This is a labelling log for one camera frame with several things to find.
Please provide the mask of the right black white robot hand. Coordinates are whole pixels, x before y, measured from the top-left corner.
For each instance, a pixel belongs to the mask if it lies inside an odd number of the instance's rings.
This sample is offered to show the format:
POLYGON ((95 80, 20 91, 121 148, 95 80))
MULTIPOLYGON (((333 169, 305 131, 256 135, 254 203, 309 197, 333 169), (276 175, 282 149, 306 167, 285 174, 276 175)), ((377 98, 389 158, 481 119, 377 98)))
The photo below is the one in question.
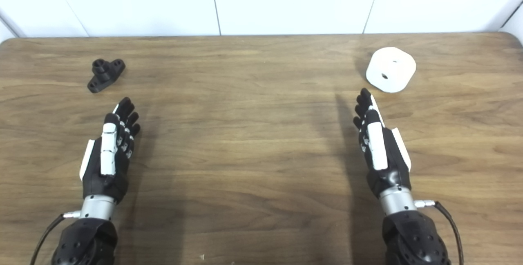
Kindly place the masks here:
POLYGON ((356 99, 353 123, 368 167, 367 183, 375 197, 391 187, 411 187, 411 161, 398 129, 385 126, 378 104, 363 88, 356 99))

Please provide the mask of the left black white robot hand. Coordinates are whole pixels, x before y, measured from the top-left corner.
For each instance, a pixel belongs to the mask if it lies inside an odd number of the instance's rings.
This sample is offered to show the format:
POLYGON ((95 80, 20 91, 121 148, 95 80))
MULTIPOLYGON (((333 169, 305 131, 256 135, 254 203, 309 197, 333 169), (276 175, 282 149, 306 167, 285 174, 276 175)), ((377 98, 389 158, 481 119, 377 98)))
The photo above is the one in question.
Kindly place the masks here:
POLYGON ((106 114, 100 137, 88 141, 80 165, 84 198, 108 196, 119 204, 127 194, 130 159, 141 129, 135 108, 124 97, 106 114))

